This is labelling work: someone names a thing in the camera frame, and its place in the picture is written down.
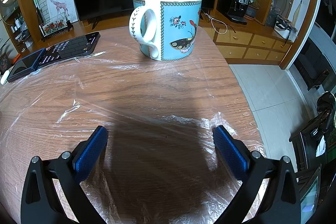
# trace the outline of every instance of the espresso machine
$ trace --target espresso machine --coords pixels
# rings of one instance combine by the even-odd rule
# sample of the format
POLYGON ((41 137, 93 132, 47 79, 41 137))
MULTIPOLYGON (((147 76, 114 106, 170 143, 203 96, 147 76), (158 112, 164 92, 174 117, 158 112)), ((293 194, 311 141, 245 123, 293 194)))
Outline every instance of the espresso machine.
POLYGON ((217 10, 230 21, 246 25, 244 15, 248 4, 249 0, 218 0, 217 10))

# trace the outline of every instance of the ceramic cup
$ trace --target ceramic cup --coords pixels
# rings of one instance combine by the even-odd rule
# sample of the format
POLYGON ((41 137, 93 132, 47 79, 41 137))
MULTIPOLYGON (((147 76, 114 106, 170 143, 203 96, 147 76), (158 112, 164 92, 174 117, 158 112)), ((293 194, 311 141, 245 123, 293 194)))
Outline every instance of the ceramic cup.
POLYGON ((129 32, 142 53, 159 61, 187 57, 194 48, 202 0, 133 0, 129 32))

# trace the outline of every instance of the orange object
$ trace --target orange object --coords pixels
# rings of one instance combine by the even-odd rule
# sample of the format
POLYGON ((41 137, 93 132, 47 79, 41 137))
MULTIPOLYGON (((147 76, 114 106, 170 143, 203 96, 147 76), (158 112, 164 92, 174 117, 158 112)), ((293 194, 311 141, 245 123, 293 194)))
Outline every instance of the orange object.
POLYGON ((16 57, 14 57, 13 61, 12 61, 12 64, 14 65, 15 62, 20 58, 21 54, 17 54, 16 57))

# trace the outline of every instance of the silver bolt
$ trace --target silver bolt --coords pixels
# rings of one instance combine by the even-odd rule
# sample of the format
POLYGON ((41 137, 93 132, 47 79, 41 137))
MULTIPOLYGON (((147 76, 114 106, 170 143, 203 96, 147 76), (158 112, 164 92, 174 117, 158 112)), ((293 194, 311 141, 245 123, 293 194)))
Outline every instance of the silver bolt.
POLYGON ((35 157, 33 157, 32 159, 31 159, 31 162, 32 163, 37 163, 39 161, 39 157, 38 156, 35 156, 35 157))
POLYGON ((287 164, 291 162, 291 159, 288 156, 284 156, 282 159, 287 164))
POLYGON ((252 155, 252 157, 254 157, 255 159, 258 159, 258 158, 261 157, 261 154, 260 154, 258 151, 256 151, 256 150, 252 151, 251 155, 252 155))
POLYGON ((69 151, 65 151, 62 153, 62 159, 68 159, 71 156, 69 151))

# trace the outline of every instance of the white mug handle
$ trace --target white mug handle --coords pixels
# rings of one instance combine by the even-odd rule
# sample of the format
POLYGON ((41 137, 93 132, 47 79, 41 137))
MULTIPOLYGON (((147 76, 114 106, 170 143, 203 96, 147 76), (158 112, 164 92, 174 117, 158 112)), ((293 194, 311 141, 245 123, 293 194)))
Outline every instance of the white mug handle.
POLYGON ((157 58, 159 56, 159 50, 152 39, 156 32, 156 16, 154 11, 148 6, 139 6, 133 11, 131 18, 129 19, 129 33, 140 44, 144 44, 151 48, 151 56, 157 58), (140 23, 143 15, 147 15, 147 29, 142 36, 140 30, 140 23))

